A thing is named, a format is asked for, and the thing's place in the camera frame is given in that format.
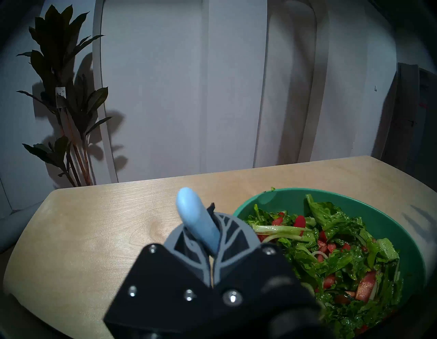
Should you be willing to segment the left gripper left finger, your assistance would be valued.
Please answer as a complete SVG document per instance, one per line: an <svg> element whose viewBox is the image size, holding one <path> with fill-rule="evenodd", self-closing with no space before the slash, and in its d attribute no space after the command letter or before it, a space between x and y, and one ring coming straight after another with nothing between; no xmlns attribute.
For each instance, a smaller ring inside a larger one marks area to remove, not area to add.
<svg viewBox="0 0 437 339"><path fill-rule="evenodd" d="M212 321L210 259L183 225L143 248L105 316L110 333L191 333Z"/></svg>

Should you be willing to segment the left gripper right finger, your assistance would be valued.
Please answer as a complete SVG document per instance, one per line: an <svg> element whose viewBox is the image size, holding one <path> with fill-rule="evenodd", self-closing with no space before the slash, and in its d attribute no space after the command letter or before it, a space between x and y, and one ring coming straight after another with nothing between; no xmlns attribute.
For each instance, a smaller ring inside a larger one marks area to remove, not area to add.
<svg viewBox="0 0 437 339"><path fill-rule="evenodd" d="M211 203L221 238L207 328L321 328L321 307L279 247L261 244L244 221L214 210Z"/></svg>

